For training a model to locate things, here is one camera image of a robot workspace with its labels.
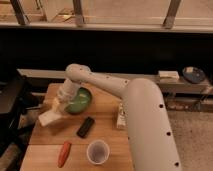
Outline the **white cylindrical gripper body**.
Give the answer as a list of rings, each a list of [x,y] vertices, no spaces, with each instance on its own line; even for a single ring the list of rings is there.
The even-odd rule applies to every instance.
[[[57,90],[55,105],[59,107],[64,104],[68,104],[76,97],[79,88],[80,85],[78,83],[74,83],[70,79],[66,79]]]

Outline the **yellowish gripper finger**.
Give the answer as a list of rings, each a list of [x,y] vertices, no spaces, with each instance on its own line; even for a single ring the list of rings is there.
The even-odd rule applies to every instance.
[[[55,113],[61,112],[61,104],[57,99],[53,100],[51,110]]]
[[[74,107],[72,104],[68,104],[68,105],[64,108],[64,110],[65,110],[66,112],[68,112],[68,113],[73,113],[74,110],[75,110],[75,107]]]

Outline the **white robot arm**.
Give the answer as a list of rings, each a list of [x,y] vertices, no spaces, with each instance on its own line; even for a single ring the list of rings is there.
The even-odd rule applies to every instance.
[[[162,92],[150,79],[132,80],[95,73],[70,64],[57,96],[67,101],[89,83],[122,100],[134,171],[182,171]]]

